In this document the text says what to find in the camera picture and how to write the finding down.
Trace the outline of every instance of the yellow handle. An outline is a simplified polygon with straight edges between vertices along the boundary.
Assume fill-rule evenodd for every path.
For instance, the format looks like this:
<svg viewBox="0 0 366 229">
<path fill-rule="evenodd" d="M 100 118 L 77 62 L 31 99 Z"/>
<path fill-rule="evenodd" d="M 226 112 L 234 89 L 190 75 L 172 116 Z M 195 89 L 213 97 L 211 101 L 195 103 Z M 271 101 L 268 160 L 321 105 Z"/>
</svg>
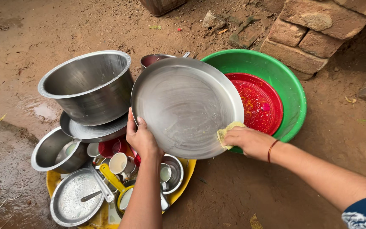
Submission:
<svg viewBox="0 0 366 229">
<path fill-rule="evenodd" d="M 115 188 L 119 190 L 120 193 L 123 193 L 125 191 L 125 186 L 121 183 L 120 180 L 109 170 L 109 167 L 107 164 L 101 164 L 100 165 L 100 172 L 107 178 L 109 183 L 114 185 Z"/>
</svg>

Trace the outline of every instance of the sponge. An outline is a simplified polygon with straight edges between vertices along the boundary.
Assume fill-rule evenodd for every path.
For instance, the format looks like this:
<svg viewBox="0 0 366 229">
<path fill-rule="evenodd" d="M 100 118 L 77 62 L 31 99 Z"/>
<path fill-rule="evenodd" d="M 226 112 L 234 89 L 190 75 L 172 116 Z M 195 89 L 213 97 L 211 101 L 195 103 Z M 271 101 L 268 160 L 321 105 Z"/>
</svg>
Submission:
<svg viewBox="0 0 366 229">
<path fill-rule="evenodd" d="M 224 142 L 225 135 L 227 134 L 227 131 L 234 128 L 234 126 L 246 127 L 243 123 L 238 122 L 238 121 L 234 121 L 231 124 L 229 124 L 225 129 L 219 129 L 217 131 L 218 141 L 220 142 L 221 146 L 224 149 L 232 149 L 232 147 L 233 147 L 232 145 L 222 145 L 222 143 Z"/>
</svg>

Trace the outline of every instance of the mud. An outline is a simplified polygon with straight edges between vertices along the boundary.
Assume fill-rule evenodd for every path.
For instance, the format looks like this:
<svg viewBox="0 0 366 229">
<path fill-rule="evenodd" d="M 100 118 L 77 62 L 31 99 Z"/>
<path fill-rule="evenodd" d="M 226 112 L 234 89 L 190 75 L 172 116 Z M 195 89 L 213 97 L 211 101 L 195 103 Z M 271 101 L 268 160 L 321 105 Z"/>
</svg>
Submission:
<svg viewBox="0 0 366 229">
<path fill-rule="evenodd" d="M 0 122 L 0 204 L 19 195 L 21 180 L 24 184 L 21 197 L 0 208 L 0 226 L 12 216 L 4 228 L 58 228 L 50 218 L 46 174 L 30 165 L 37 139 L 59 126 L 60 106 L 37 92 L 46 72 L 75 56 L 115 49 L 131 56 L 137 77 L 139 60 L 147 54 L 190 51 L 201 59 L 230 49 L 232 26 L 221 35 L 201 26 L 209 10 L 240 20 L 259 16 L 244 33 L 260 34 L 252 46 L 257 50 L 284 1 L 245 2 L 189 0 L 156 18 L 137 0 L 0 1 L 0 26 L 9 26 L 0 29 L 0 117 L 8 113 Z M 149 29 L 153 25 L 162 29 Z M 291 143 L 366 175 L 366 122 L 359 121 L 366 120 L 366 102 L 357 97 L 365 80 L 366 27 L 325 69 L 302 82 L 308 113 Z M 348 103 L 345 96 L 357 102 Z M 266 229 L 345 228 L 341 213 L 294 174 L 230 152 L 197 162 L 187 189 L 163 220 L 165 228 L 250 228 L 253 214 Z"/>
<path fill-rule="evenodd" d="M 46 174 L 30 165 L 38 139 L 27 129 L 0 122 L 0 226 L 61 228 L 50 216 Z"/>
</svg>

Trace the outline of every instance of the red plastic plate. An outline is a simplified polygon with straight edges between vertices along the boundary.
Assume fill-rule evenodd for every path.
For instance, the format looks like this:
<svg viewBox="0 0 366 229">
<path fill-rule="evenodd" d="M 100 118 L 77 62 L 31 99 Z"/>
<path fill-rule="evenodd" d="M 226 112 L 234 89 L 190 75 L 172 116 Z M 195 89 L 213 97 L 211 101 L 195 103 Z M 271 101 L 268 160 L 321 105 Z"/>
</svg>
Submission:
<svg viewBox="0 0 366 229">
<path fill-rule="evenodd" d="M 273 135 L 282 123 L 283 105 L 278 93 L 261 78 L 247 73 L 227 73 L 244 105 L 245 126 Z"/>
</svg>

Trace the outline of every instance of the green leaf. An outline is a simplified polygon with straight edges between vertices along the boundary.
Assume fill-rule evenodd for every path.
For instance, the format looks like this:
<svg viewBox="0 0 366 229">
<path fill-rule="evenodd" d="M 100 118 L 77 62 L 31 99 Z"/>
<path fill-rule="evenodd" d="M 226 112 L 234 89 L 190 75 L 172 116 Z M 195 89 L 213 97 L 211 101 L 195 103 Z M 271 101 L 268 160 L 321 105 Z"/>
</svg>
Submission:
<svg viewBox="0 0 366 229">
<path fill-rule="evenodd" d="M 152 26 L 150 26 L 149 28 L 150 28 L 150 29 L 159 29 L 159 30 L 161 30 L 161 29 L 162 29 L 162 27 L 161 27 L 160 25 L 152 25 Z"/>
</svg>

